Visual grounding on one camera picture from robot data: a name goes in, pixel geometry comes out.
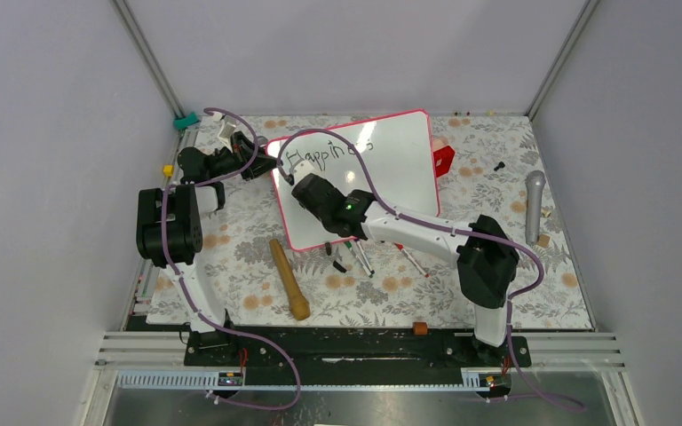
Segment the pink framed whiteboard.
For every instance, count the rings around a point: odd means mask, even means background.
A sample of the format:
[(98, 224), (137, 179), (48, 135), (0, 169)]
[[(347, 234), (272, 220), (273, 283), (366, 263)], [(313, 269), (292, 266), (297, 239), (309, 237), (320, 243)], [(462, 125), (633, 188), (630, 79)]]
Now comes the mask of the pink framed whiteboard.
[[(375, 188), (388, 204), (429, 216), (440, 214), (430, 116), (426, 111), (412, 110), (367, 120), (348, 119), (330, 130), (358, 149)], [(309, 133), (293, 139), (281, 152), (285, 141), (286, 138), (269, 141), (266, 152), (279, 157), (286, 171), (291, 171), (297, 162), (308, 160), (344, 194), (354, 189), (369, 190), (358, 160), (339, 139), (324, 133)], [(319, 220), (300, 207), (278, 170), (273, 170), (272, 175), (291, 249), (305, 251), (342, 240), (325, 231)]]

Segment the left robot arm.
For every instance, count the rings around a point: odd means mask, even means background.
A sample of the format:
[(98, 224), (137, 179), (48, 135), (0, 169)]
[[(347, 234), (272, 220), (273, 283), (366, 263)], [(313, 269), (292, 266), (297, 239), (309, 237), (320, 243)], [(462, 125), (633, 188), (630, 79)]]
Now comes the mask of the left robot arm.
[(202, 217), (225, 207), (222, 177), (234, 175), (249, 181), (276, 167), (276, 160), (266, 153), (266, 142), (264, 137), (253, 142), (236, 131), (226, 147), (211, 154), (185, 147), (177, 156), (179, 183), (169, 189), (144, 189), (138, 195), (138, 252), (166, 274), (183, 299), (185, 323), (192, 335), (187, 346), (197, 352), (204, 342), (202, 337), (208, 336), (206, 353), (220, 365), (237, 359), (240, 342), (232, 332), (233, 322), (224, 302), (207, 287)]

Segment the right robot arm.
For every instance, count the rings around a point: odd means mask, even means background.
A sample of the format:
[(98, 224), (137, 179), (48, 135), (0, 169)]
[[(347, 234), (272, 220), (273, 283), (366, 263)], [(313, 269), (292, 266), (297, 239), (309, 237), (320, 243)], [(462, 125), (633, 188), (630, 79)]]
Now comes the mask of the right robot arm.
[(506, 300), (519, 253), (492, 217), (481, 215), (465, 224), (407, 211), (392, 213), (372, 192), (343, 194), (315, 173), (295, 173), (289, 183), (298, 204), (326, 231), (343, 238), (396, 243), (447, 263), (474, 306), (475, 357), (494, 366), (508, 355)]

